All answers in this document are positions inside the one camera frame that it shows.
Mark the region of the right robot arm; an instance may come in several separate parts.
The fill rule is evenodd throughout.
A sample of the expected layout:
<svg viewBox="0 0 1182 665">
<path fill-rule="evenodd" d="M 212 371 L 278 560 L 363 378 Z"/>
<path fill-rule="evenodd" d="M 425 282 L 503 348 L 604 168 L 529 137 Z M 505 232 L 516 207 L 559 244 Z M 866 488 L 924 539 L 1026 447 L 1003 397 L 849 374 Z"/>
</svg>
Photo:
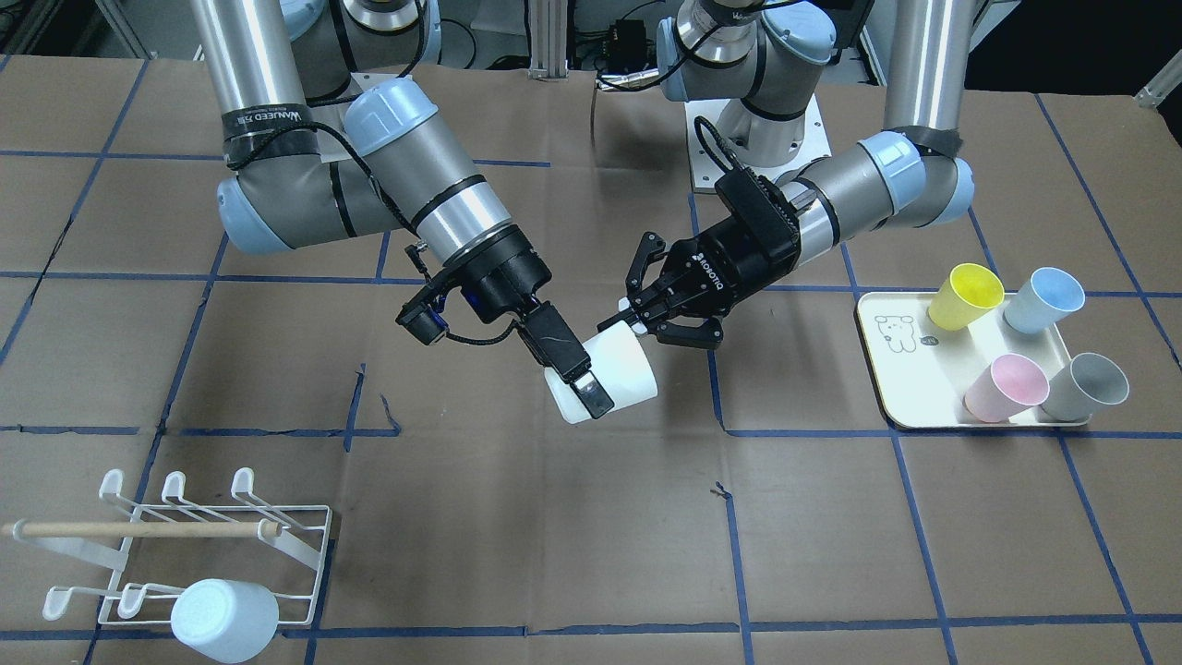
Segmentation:
<svg viewBox="0 0 1182 665">
<path fill-rule="evenodd" d="M 191 11 L 233 172 L 217 185 L 217 207 L 240 252 L 403 228 L 440 263 L 397 317 L 418 343 L 449 335 L 440 302 L 459 289 L 483 322 L 512 317 L 511 332 L 589 417 L 615 408 L 587 350 L 537 296 L 548 265 L 413 79 L 379 82 L 350 102 L 342 128 L 325 125 L 301 89 L 282 5 L 194 1 Z"/>
</svg>

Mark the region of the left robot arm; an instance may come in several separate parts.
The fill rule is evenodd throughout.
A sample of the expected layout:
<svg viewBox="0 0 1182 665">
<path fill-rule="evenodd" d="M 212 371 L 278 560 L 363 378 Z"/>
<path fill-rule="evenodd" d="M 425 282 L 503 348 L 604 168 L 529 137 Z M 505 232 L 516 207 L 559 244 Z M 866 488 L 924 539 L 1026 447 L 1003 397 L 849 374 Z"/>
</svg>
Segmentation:
<svg viewBox="0 0 1182 665">
<path fill-rule="evenodd" d="M 807 1 L 684 1 L 656 34 L 657 83 L 682 103 L 697 193 L 727 214 L 695 236 L 641 237 L 617 314 L 668 345 L 717 348 L 738 304 L 862 233 L 954 222 L 974 195 L 961 151 L 972 1 L 900 1 L 882 126 L 842 146 L 821 74 L 838 48 Z"/>
</svg>

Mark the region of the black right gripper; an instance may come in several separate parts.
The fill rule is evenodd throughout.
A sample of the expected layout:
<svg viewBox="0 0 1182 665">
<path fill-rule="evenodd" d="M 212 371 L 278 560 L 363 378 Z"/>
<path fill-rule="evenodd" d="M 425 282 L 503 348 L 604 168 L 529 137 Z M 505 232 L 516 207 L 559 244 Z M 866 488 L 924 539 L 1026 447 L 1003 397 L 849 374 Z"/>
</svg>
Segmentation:
<svg viewBox="0 0 1182 665">
<path fill-rule="evenodd" d="M 452 289 L 462 296 L 481 321 L 519 315 L 519 335 L 537 363 L 554 369 L 561 382 L 570 382 L 578 403 L 591 419 L 612 409 L 612 397 L 590 371 L 590 357 L 573 330 L 553 304 L 537 302 L 535 293 L 552 278 L 548 265 L 530 243 L 480 243 L 448 268 L 430 276 L 418 254 L 426 243 L 405 246 L 405 254 L 426 278 L 426 286 L 401 308 L 396 321 L 423 345 L 439 343 L 449 331 L 440 315 Z"/>
</svg>

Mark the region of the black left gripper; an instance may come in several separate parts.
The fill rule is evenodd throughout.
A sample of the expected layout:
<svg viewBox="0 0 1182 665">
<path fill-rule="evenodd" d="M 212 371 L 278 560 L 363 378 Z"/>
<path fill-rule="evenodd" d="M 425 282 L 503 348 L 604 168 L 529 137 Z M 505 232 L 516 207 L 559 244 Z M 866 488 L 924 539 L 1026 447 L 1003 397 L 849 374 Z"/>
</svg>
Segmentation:
<svg viewBox="0 0 1182 665">
<path fill-rule="evenodd" d="M 752 170 L 730 170 L 717 181 L 727 219 L 699 235 L 667 241 L 642 235 L 626 274 L 618 312 L 597 324 L 603 333 L 624 324 L 634 335 L 663 345 L 717 350 L 730 308 L 786 276 L 801 257 L 801 227 L 785 195 Z M 696 327 L 670 321 L 703 319 Z"/>
</svg>

